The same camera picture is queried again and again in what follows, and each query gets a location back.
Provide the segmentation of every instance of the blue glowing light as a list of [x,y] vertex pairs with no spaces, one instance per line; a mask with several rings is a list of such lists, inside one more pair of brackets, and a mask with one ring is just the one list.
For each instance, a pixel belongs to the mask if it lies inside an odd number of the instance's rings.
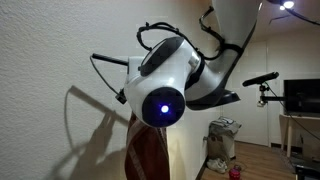
[[164,106],[161,107],[161,112],[167,113],[168,111],[169,111],[169,107],[168,106],[164,105]]

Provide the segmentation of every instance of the floor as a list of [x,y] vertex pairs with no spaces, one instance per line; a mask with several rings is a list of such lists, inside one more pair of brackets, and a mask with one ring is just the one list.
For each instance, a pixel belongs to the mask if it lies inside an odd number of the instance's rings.
[[[243,169],[241,172],[242,180],[286,180],[296,179],[290,169],[281,160],[280,155],[271,148],[247,143],[235,143],[236,160],[231,161],[229,168],[235,164]],[[219,174],[206,168],[201,180],[229,179],[228,172]]]

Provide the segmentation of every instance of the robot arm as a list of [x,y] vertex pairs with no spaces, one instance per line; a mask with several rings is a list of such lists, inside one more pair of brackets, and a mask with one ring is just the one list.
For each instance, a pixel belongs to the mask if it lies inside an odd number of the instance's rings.
[[225,44],[209,64],[182,37],[163,40],[145,58],[130,57],[124,94],[137,117],[167,127],[181,118],[185,106],[203,110],[236,96],[225,85],[251,38],[261,1],[212,1]]

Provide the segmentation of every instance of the ceiling light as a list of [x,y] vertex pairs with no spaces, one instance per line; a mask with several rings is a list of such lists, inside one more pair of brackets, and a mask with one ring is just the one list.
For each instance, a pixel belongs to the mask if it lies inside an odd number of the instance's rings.
[[283,6],[287,9],[291,9],[294,6],[294,2],[293,1],[286,1],[283,3]]

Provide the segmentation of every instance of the ceiling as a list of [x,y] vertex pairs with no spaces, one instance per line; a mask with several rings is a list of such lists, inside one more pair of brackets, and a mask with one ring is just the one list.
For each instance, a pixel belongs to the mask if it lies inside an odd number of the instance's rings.
[[[295,12],[311,20],[320,21],[320,0],[294,0],[294,2],[295,6],[293,10]],[[281,11],[279,5],[271,4],[264,0],[258,15],[258,22],[253,38],[263,38],[273,34],[315,27],[317,26],[298,19],[285,10]]]

